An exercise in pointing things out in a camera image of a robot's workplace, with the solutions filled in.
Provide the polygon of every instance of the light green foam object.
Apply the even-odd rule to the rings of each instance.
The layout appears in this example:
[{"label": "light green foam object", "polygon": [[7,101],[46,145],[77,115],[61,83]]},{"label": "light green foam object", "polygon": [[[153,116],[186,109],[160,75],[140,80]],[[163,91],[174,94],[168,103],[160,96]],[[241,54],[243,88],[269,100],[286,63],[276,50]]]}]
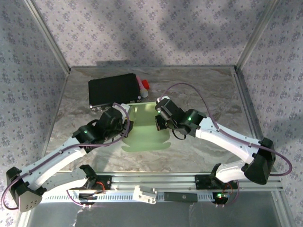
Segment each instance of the light green foam object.
[{"label": "light green foam object", "polygon": [[122,141],[127,146],[122,146],[126,152],[140,152],[151,150],[164,150],[170,147],[169,131],[158,131],[155,116],[156,103],[136,103],[130,105],[129,118],[134,122],[133,129],[127,138]]}]

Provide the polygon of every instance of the red object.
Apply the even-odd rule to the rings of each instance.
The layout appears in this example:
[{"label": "red object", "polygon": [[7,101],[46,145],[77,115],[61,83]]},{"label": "red object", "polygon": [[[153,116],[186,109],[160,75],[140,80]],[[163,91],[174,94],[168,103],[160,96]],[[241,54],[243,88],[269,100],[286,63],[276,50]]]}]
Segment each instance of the red object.
[{"label": "red object", "polygon": [[149,84],[148,84],[148,82],[147,82],[147,80],[142,80],[142,84],[143,84],[143,86],[145,87],[145,89],[150,89],[150,86],[149,86]]},{"label": "red object", "polygon": [[103,187],[103,191],[105,191],[105,187],[104,187],[104,184],[103,184],[102,182],[100,182],[100,181],[97,181],[96,183],[97,183],[97,184],[100,184],[100,185],[102,185],[102,187]]}]

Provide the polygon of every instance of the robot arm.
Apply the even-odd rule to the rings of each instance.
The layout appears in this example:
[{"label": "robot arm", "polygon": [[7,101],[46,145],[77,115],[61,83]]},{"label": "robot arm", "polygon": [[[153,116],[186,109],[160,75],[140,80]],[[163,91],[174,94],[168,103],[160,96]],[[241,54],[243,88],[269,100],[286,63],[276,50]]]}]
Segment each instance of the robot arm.
[{"label": "robot arm", "polygon": [[37,162],[21,170],[16,167],[8,170],[6,173],[8,185],[18,179],[9,189],[18,209],[21,212],[31,210],[41,202],[42,195],[50,190],[67,190],[83,186],[86,189],[98,189],[95,186],[99,179],[89,165],[82,165],[70,173],[55,176],[54,174],[72,161],[91,152],[97,147],[93,144],[103,144],[119,134],[127,137],[133,125],[133,122],[129,122],[129,129],[126,129],[125,113],[129,108],[124,104],[109,108],[99,120],[81,126],[59,148]]},{"label": "robot arm", "polygon": [[[223,184],[245,178],[258,184],[266,184],[276,159],[275,154],[231,139],[216,129],[210,117],[194,109],[184,112],[168,97],[159,101],[155,108],[159,113],[155,117],[158,130],[170,128],[185,135],[185,138],[186,135],[190,135],[210,141],[232,152],[241,159],[229,164],[217,164],[209,176],[209,180],[213,184]],[[248,144],[260,144],[267,148],[273,148],[273,142],[267,138],[259,141],[241,135],[219,124],[217,125],[219,129]]]}]

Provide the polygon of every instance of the red cap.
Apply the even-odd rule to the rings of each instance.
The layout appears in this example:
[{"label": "red cap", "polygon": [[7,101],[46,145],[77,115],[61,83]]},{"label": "red cap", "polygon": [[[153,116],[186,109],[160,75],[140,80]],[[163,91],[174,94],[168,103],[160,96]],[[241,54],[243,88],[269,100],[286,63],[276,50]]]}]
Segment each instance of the red cap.
[{"label": "red cap", "polygon": [[143,87],[145,87],[145,89],[150,89],[150,86],[149,86],[149,84],[148,84],[148,82],[147,82],[147,80],[142,80],[142,84],[143,84]]}]

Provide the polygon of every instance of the wall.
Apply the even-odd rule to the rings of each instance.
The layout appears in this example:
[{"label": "wall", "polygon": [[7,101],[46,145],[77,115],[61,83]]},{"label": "wall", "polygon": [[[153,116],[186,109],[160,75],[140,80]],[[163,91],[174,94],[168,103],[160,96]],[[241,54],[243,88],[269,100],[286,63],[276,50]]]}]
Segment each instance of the wall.
[{"label": "wall", "polygon": [[36,0],[72,66],[235,65],[268,0]]},{"label": "wall", "polygon": [[[36,161],[55,114],[65,74],[22,0],[0,2],[0,194],[5,173]],[[10,207],[13,201],[7,199]],[[0,226],[17,212],[0,208]]]},{"label": "wall", "polygon": [[[242,70],[260,126],[294,165],[283,184],[303,226],[303,3],[284,0]],[[287,170],[277,159],[277,169]]]}]

